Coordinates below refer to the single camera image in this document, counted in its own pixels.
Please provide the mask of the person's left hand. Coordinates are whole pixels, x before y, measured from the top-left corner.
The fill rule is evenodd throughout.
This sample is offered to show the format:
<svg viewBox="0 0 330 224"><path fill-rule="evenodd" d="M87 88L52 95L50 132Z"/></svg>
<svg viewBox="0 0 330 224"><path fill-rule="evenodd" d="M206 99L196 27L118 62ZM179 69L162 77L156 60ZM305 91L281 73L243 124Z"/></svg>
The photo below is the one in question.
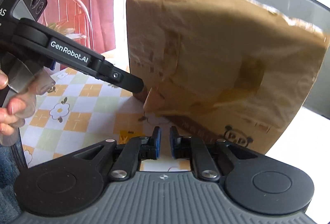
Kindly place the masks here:
<svg viewBox="0 0 330 224"><path fill-rule="evenodd" d="M1 108L0 111L0 131L2 135L10 136L15 129L22 127L25 120L17 116L18 113L23 112L27 107L25 101L13 97L10 99L7 107Z"/></svg>

